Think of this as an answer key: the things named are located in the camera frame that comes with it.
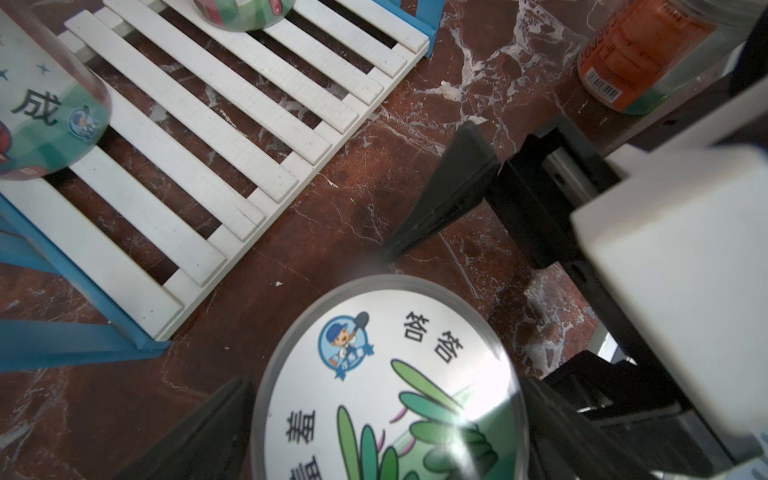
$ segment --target round container lid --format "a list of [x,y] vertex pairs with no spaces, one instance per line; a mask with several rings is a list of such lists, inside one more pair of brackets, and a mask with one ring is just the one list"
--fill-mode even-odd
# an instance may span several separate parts
[[674,0],[696,12],[708,22],[751,29],[768,0]]
[[528,429],[498,337],[448,290],[370,276],[326,294],[266,368],[257,480],[524,478]]

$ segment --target chinese character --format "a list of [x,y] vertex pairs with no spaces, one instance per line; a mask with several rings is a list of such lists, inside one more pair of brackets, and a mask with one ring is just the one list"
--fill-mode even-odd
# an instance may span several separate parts
[[323,480],[320,476],[320,469],[317,466],[315,455],[312,455],[312,461],[304,465],[299,464],[299,468],[290,471],[290,480]]
[[429,320],[421,315],[416,316],[413,312],[409,313],[408,316],[406,316],[406,319],[411,320],[410,322],[403,323],[406,327],[406,339],[415,340],[416,342],[421,343],[424,334],[427,333],[424,324]]
[[58,100],[58,97],[52,95],[51,92],[46,91],[45,96],[43,96],[36,91],[28,89],[27,96],[24,97],[22,104],[11,110],[11,113],[17,114],[20,111],[24,111],[24,115],[28,115],[34,120],[43,120],[43,123],[50,127],[58,122],[58,120],[52,121],[49,117],[56,113],[59,107],[61,107],[61,102]]
[[312,415],[302,415],[301,410],[298,413],[291,412],[286,435],[288,443],[294,440],[299,443],[301,439],[304,439],[304,443],[311,442],[315,438],[315,411],[312,411]]
[[449,363],[458,356],[456,349],[463,349],[464,347],[458,342],[458,339],[453,338],[451,330],[443,332],[442,335],[445,338],[437,339],[438,343],[437,347],[435,347],[435,351],[440,355],[441,359],[445,360],[445,363]]

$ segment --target marble floor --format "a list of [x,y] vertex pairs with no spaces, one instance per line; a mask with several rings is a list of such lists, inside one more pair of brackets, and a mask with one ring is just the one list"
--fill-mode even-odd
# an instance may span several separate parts
[[[98,0],[30,1],[55,33]],[[580,48],[617,0],[448,0],[434,55],[414,70],[301,193],[153,360],[0,374],[0,478],[110,478],[234,376],[258,383],[292,321],[355,274],[407,215],[456,128],[479,124],[505,159],[552,115],[573,119],[598,148],[636,118],[594,101],[574,76]],[[404,2],[406,10],[415,4]],[[178,16],[166,17],[310,126],[319,120]],[[292,20],[304,22],[295,14]],[[257,37],[270,43],[265,35]],[[275,158],[288,150],[153,46],[130,41]],[[355,66],[364,60],[329,38]],[[279,52],[299,68],[298,58]],[[245,177],[108,65],[92,68],[242,194]],[[343,92],[319,72],[316,80]],[[102,147],[194,227],[218,222],[117,134]],[[50,181],[158,281],[175,266],[74,175]],[[544,376],[584,349],[592,310],[558,265],[534,270],[483,203],[389,267],[472,304],[502,339],[521,375]],[[0,264],[6,319],[103,323],[66,280]],[[23,433],[10,444],[8,432]],[[246,465],[242,478],[249,478]]]

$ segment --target orange bottle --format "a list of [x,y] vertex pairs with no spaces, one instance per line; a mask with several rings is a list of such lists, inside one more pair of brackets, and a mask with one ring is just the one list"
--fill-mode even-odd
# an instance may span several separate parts
[[748,36],[766,0],[627,0],[578,57],[584,86],[645,114]]
[[0,179],[73,164],[109,125],[107,88],[16,0],[0,0]]

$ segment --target wooden slat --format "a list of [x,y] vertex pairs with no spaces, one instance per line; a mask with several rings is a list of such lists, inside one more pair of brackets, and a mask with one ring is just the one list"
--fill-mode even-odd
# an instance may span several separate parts
[[270,197],[280,200],[296,184],[277,162],[90,12],[65,25]]
[[204,286],[226,257],[99,147],[70,166],[165,256]]
[[347,131],[357,119],[357,113],[341,100],[247,33],[223,30],[208,23],[188,0],[166,0],[166,3],[338,131]]
[[114,13],[112,10],[109,9],[109,7],[99,8],[96,11],[96,13],[94,13],[94,17],[98,18],[101,23],[108,26],[110,30],[120,35],[121,37],[125,36],[122,34],[123,31],[135,30],[133,25],[123,20],[123,18],[120,15]]
[[264,31],[366,105],[373,103],[376,95],[384,90],[354,65],[285,18]]
[[406,66],[402,56],[318,0],[296,0],[293,9],[390,77]]
[[104,0],[104,4],[308,161],[316,163],[330,148],[301,120],[146,5],[138,0]]
[[149,335],[178,317],[182,305],[47,181],[0,180],[0,194]]
[[[167,6],[161,0],[142,0],[142,2],[155,12],[162,12]],[[120,21],[118,25],[112,28],[118,35],[124,37],[131,33],[134,28],[127,22]],[[71,31],[64,30],[59,34],[58,39],[61,40],[64,45],[74,53],[74,56],[79,58],[81,62],[85,63],[96,56],[96,52],[91,50],[85,43],[79,38],[75,37]]]
[[398,43],[405,45],[414,53],[429,43],[429,37],[421,33],[416,27],[397,18],[393,13],[372,0],[336,1],[355,12],[360,18],[367,20],[368,23],[375,25]]
[[[291,158],[292,160],[290,163],[293,165],[291,168],[295,169],[297,175],[303,177],[299,187],[294,192],[292,192],[288,198],[279,203],[276,203],[264,195],[260,189],[256,189],[251,195],[248,196],[248,200],[254,202],[263,212],[267,213],[268,215],[264,223],[259,225],[257,233],[251,237],[250,240],[247,242],[239,242],[236,238],[234,238],[229,230],[221,227],[219,227],[213,233],[213,235],[208,238],[209,242],[217,246],[217,248],[220,248],[222,251],[225,249],[230,249],[230,251],[237,252],[233,256],[227,257],[227,264],[216,275],[216,278],[214,278],[214,281],[211,284],[205,287],[199,287],[191,282],[189,277],[181,271],[176,272],[170,277],[170,279],[168,279],[168,281],[164,284],[164,287],[184,304],[184,311],[177,319],[169,322],[160,330],[160,332],[154,337],[156,340],[167,340],[170,338],[170,336],[176,331],[181,323],[213,290],[215,284],[218,283],[218,281],[220,281],[225,275],[227,275],[227,273],[232,269],[232,267],[235,266],[240,258],[243,257],[243,255],[253,246],[254,243],[256,243],[263,232],[266,231],[266,229],[269,228],[272,223],[274,223],[274,221],[281,215],[282,212],[285,211],[286,208],[288,208],[291,202],[293,202],[293,200],[298,196],[299,192],[301,192],[301,190],[303,190],[303,188],[306,187],[310,181],[312,181],[315,175],[317,175],[320,170],[330,161],[333,155],[339,151],[339,149],[346,143],[347,140],[349,140],[349,137],[351,137],[354,132],[357,131],[357,129],[368,118],[368,116],[370,116],[371,113],[381,104],[381,102],[384,101],[389,92],[391,92],[392,89],[394,89],[395,86],[402,80],[402,78],[406,76],[413,65],[415,65],[415,63],[424,56],[424,54],[427,52],[427,47],[428,45],[424,45],[421,50],[414,54],[402,45],[395,45],[392,51],[405,58],[408,62],[407,67],[404,68],[395,78],[388,77],[378,68],[371,70],[369,76],[373,79],[376,79],[376,81],[380,82],[385,88],[385,90],[380,96],[377,97],[373,104],[366,105],[352,94],[348,94],[346,97],[344,97],[343,102],[354,111],[358,112],[360,115],[355,124],[347,133],[341,135],[325,122],[321,122],[320,125],[315,127],[315,131],[328,131],[330,132],[329,135],[332,134],[337,136],[336,141],[333,143],[333,148],[326,152],[326,154],[323,156],[323,159],[321,159],[317,165],[314,167],[309,165],[298,155],[294,157],[289,155],[288,158],[283,161],[284,164],[288,164],[289,158]],[[310,169],[312,173],[303,176],[302,172],[310,171]]]
[[107,85],[112,100],[109,124],[153,164],[192,196],[241,240],[264,220],[256,205],[243,198],[159,125]]

